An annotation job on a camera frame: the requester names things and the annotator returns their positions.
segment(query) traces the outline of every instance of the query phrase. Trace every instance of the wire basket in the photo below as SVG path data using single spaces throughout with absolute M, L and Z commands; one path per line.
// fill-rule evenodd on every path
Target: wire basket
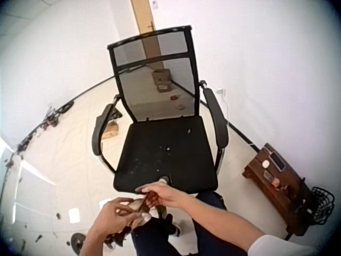
M 334 209 L 335 197 L 323 188 L 313 187 L 311 194 L 316 201 L 316 207 L 312 213 L 315 225 L 324 225 Z

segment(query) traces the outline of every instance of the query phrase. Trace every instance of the phone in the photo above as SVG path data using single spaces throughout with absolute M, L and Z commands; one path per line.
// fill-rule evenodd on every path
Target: phone
M 280 158 L 280 156 L 276 152 L 272 152 L 269 156 L 271 161 L 275 164 L 280 172 L 282 172 L 287 166 L 284 161 Z

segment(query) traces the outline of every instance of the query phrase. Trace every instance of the mesh backrest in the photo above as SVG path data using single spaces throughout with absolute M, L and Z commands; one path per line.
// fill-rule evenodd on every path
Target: mesh backrest
M 184 31 L 142 37 L 113 52 L 118 71 L 133 70 L 116 80 L 138 122 L 194 115 L 196 90 Z

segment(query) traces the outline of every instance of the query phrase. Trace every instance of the wooden door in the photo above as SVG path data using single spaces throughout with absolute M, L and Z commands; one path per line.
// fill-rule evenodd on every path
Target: wooden door
M 131 0 L 140 34 L 155 30 L 153 15 L 148 0 Z M 157 36 L 147 37 L 142 40 L 144 53 L 147 58 L 161 56 Z M 152 69 L 164 68 L 162 61 L 148 65 Z

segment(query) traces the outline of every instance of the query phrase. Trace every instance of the black mesh chair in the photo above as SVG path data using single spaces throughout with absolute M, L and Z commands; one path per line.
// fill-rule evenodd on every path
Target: black mesh chair
M 97 117 L 92 148 L 115 174 L 114 188 L 133 193 L 138 186 L 167 176 L 173 187 L 190 194 L 215 190 L 228 130 L 212 90 L 198 80 L 191 27 L 134 36 L 108 45 L 108 50 L 119 95 Z M 154 76 L 160 70 L 168 70 L 161 86 Z M 165 91 L 159 90 L 162 83 Z M 215 128 L 215 163 L 199 115 L 200 87 Z M 118 100 L 133 124 L 115 170 L 102 154 L 101 137 Z

